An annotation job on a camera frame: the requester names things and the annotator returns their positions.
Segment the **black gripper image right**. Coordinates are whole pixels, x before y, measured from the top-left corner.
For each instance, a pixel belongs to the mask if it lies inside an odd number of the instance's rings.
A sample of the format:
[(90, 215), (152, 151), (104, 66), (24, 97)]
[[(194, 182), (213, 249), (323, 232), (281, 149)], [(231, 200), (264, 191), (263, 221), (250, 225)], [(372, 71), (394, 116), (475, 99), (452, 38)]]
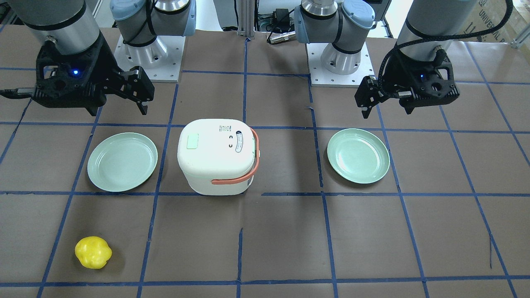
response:
[(392, 49), (383, 62), (378, 81), (363, 77), (354, 95), (364, 119), (377, 104), (388, 99), (398, 99), (406, 114), (411, 114), (416, 108), (450, 104), (460, 96), (445, 49), (435, 49), (435, 57), (427, 62)]

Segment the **robot base image left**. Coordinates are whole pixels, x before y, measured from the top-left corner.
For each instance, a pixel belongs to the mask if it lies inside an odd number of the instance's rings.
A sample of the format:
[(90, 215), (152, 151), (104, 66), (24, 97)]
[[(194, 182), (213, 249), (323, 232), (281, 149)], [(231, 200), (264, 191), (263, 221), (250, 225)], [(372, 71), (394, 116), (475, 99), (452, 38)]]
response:
[(196, 2), (112, 0), (110, 9), (120, 30), (118, 66), (141, 66), (152, 82), (177, 83), (186, 37), (195, 34)]

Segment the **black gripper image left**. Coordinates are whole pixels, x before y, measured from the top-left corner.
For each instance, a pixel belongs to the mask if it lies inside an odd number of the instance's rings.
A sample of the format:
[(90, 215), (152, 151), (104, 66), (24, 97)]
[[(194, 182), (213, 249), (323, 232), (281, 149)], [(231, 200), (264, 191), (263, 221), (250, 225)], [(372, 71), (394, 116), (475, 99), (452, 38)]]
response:
[(46, 108), (84, 108), (95, 116), (106, 104), (106, 94), (134, 102), (147, 115), (155, 87), (141, 66), (122, 71), (99, 33), (94, 44), (81, 53), (62, 55), (46, 41), (36, 59), (36, 86), (32, 100)]

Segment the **robot base image right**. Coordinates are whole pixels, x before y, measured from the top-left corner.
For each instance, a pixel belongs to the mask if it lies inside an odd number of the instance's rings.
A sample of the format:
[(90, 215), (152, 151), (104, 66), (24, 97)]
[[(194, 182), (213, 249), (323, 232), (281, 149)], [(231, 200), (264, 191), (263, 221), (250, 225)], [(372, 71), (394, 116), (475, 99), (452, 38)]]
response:
[(294, 9), (295, 34), (306, 45), (315, 87), (359, 87), (373, 66), (365, 45), (375, 11), (363, 0), (303, 0)]

